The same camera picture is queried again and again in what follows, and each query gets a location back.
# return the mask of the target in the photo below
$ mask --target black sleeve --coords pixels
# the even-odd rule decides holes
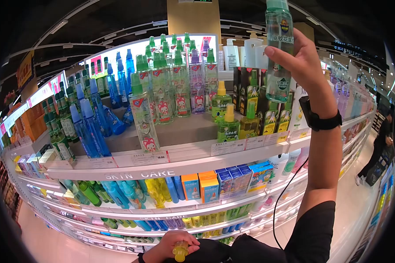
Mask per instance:
[[[285,247],[288,262],[326,262],[335,220],[335,202],[326,201],[304,213]]]

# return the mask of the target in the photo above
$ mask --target white floor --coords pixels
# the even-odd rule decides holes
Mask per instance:
[[[375,133],[371,133],[358,160],[338,182],[337,206],[332,238],[330,263],[342,263],[351,255],[360,240],[374,209],[379,184],[374,187],[355,184],[354,176],[369,161],[373,152]],[[67,259],[74,262],[118,263],[131,262],[135,255],[113,252],[80,243],[49,229],[25,203],[19,213],[22,239],[28,250],[39,263],[61,263]],[[292,220],[275,230],[282,247],[288,242],[296,220]],[[258,237],[258,240],[278,247],[273,233]]]

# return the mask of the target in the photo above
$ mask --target shopper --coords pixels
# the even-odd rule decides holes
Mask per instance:
[[[306,90],[313,113],[320,119],[337,117],[336,101],[323,76],[315,44],[297,29],[294,29],[294,52],[295,57],[274,47],[265,49],[269,59],[289,70]],[[341,149],[339,124],[329,130],[312,131],[308,184],[297,223],[284,250],[246,234],[230,247],[216,240],[197,240],[185,231],[168,231],[158,245],[139,254],[134,262],[175,262],[174,244],[183,240],[190,245],[185,262],[326,262],[334,225]]]
[[[392,111],[388,111],[388,115],[380,125],[379,134],[377,135],[376,139],[374,140],[373,146],[373,153],[370,157],[369,162],[363,167],[363,169],[356,175],[355,183],[360,185],[360,180],[366,180],[367,173],[372,169],[375,164],[379,161],[380,156],[386,145],[392,145],[392,139],[390,137],[390,124],[392,123]]]

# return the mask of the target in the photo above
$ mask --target hand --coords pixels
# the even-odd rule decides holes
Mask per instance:
[[[199,249],[200,242],[187,231],[170,230],[160,240],[159,244],[143,255],[145,262],[163,262],[166,258],[173,258],[174,245],[178,241],[187,241],[189,254]]]
[[[295,81],[309,95],[312,92],[316,92],[319,88],[328,88],[330,90],[322,72],[315,43],[298,29],[294,29],[293,32],[295,57],[292,54],[271,46],[265,48],[265,54],[269,59],[290,71]]]

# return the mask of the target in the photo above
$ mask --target yellow bottle in hand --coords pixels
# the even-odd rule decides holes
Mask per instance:
[[[183,262],[189,254],[189,244],[187,241],[178,241],[174,245],[173,254],[177,262]]]
[[[149,196],[152,197],[156,208],[165,208],[165,198],[161,192],[158,181],[155,179],[145,179],[145,184],[148,188]]]

